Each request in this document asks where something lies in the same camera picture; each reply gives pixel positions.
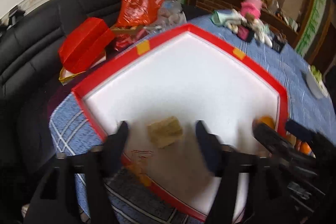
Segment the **beige fruit chunk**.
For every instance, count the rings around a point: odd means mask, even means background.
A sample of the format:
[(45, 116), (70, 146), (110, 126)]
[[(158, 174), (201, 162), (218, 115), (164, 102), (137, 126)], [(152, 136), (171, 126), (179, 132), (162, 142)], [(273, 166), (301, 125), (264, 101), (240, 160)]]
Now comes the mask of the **beige fruit chunk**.
[(147, 134), (157, 148), (164, 148), (181, 139), (183, 128), (177, 117), (171, 116), (148, 125)]

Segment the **small orange in tray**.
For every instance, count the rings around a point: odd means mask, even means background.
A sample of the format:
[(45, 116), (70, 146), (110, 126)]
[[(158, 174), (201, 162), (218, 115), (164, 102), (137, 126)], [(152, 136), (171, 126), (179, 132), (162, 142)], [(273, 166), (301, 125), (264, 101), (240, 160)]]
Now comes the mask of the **small orange in tray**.
[(270, 116), (262, 116), (258, 119), (259, 123), (264, 123), (266, 124), (268, 127), (270, 127), (271, 129), (275, 129), (276, 128), (276, 122), (274, 121), (274, 119)]

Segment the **white bowl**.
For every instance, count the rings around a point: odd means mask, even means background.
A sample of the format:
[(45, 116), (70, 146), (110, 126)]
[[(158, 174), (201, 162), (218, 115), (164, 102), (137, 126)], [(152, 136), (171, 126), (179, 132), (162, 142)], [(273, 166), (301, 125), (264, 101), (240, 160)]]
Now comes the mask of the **white bowl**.
[(321, 98), (327, 98), (329, 93), (327, 91), (327, 88), (323, 81), (319, 84), (314, 76), (312, 75), (310, 71), (310, 67), (308, 66), (308, 72), (306, 73), (306, 83), (311, 91), (311, 93), (315, 96), (317, 99)]

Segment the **blue plaid tablecloth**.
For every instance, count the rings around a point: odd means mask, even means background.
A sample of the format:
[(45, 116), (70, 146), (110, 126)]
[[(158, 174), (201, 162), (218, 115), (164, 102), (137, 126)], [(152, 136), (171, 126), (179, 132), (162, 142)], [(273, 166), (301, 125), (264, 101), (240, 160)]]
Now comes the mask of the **blue plaid tablecloth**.
[[(208, 15), (192, 19), (190, 23), (224, 39), (261, 65), (286, 87), (290, 118), (335, 140), (335, 112), (331, 99), (314, 98), (304, 79), (309, 65), (291, 46), (285, 46), (281, 53), (277, 53), (267, 46), (258, 46), (256, 42), (247, 44), (228, 29), (215, 26)], [(49, 121), (56, 152), (72, 156), (100, 144), (100, 138), (74, 96), (66, 92), (62, 98)], [(163, 202), (125, 168), (105, 184), (120, 223), (199, 223), (198, 219)]]

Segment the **green lettuce leaves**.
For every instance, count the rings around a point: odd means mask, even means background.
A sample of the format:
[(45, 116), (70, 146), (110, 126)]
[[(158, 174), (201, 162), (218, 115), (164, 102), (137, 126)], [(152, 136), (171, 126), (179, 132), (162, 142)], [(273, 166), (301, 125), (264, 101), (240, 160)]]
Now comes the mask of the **green lettuce leaves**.
[(314, 76), (314, 78), (316, 79), (316, 81), (320, 84), (322, 82), (321, 72), (314, 65), (310, 67), (310, 71), (312, 75)]

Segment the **red rimmed white tray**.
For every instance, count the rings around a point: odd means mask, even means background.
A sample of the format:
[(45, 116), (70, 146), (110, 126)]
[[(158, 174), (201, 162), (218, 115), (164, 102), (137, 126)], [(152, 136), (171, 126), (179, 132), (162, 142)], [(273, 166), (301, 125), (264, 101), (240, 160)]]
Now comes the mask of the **red rimmed white tray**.
[[(96, 134), (105, 139), (122, 121), (129, 137), (123, 165), (157, 196), (200, 221), (220, 179), (207, 170), (195, 125), (205, 122), (220, 143), (245, 153), (258, 147), (252, 122), (270, 116), (285, 135), (285, 88), (238, 48), (192, 24), (139, 43), (92, 72), (73, 95)], [(147, 126), (177, 117), (183, 135), (157, 148)]]

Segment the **black small box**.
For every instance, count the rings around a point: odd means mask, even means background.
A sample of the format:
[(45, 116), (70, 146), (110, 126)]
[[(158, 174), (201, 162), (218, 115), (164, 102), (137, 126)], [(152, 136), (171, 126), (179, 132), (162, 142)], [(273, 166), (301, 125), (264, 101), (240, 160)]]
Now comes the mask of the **black small box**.
[(277, 53), (281, 53), (284, 46), (287, 44), (287, 40), (281, 36), (275, 35), (272, 40), (272, 50)]

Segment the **red gift box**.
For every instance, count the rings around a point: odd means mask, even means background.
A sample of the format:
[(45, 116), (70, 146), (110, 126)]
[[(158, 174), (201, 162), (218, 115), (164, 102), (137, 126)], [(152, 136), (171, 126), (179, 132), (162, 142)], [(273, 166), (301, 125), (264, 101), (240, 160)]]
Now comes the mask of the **red gift box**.
[(87, 18), (67, 36), (59, 49), (63, 67), (73, 74), (86, 71), (114, 37), (104, 20)]

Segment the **black leather sofa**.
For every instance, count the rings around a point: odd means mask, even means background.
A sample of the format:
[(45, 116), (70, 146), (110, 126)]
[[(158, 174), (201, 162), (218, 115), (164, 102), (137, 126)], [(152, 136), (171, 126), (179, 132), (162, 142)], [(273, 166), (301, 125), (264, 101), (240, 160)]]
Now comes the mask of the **black leather sofa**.
[(50, 0), (1, 37), (1, 161), (33, 169), (54, 152), (47, 105), (60, 87), (58, 50), (89, 17), (112, 26), (121, 0)]

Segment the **white gloves pile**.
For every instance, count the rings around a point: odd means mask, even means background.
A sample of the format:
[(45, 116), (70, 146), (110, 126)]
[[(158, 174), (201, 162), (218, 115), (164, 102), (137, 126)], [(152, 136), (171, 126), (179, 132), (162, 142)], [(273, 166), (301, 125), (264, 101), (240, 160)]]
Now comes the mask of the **white gloves pile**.
[(256, 39), (259, 43), (265, 44), (270, 48), (273, 46), (270, 37), (265, 32), (264, 23), (249, 12), (242, 15), (232, 10), (224, 25), (247, 43), (250, 43), (252, 39)]

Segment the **mint green cloth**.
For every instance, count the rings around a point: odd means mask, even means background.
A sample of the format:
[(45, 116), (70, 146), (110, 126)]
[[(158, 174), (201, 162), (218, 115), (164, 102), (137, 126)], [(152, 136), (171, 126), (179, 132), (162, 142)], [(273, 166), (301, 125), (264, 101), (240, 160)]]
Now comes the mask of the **mint green cloth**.
[(211, 22), (216, 26), (224, 26), (228, 20), (229, 14), (221, 11), (214, 11), (210, 17)]

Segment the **clear plastic bag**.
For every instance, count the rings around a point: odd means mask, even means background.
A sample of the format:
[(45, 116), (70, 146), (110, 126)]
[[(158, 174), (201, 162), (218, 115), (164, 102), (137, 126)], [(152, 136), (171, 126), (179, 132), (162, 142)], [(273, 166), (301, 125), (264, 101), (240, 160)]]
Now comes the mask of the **clear plastic bag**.
[(187, 19), (181, 3), (176, 0), (166, 0), (158, 10), (157, 20), (145, 26), (144, 29), (147, 30), (147, 32), (158, 32), (185, 23), (187, 23)]

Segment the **red plastic bag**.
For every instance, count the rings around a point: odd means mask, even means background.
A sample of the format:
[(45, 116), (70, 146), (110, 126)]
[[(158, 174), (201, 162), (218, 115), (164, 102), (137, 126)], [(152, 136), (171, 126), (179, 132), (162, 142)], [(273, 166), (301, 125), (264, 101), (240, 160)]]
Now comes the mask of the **red plastic bag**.
[(116, 27), (146, 26), (157, 20), (165, 0), (121, 0)]

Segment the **pink sleeved bottle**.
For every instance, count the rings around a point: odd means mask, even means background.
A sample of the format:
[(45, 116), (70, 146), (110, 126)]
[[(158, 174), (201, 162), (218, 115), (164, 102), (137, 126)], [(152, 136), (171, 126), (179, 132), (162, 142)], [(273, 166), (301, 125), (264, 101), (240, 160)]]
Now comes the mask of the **pink sleeved bottle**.
[(241, 3), (240, 14), (242, 16), (251, 14), (256, 19), (259, 19), (261, 15), (262, 6), (263, 6), (262, 0), (245, 0), (244, 2)]

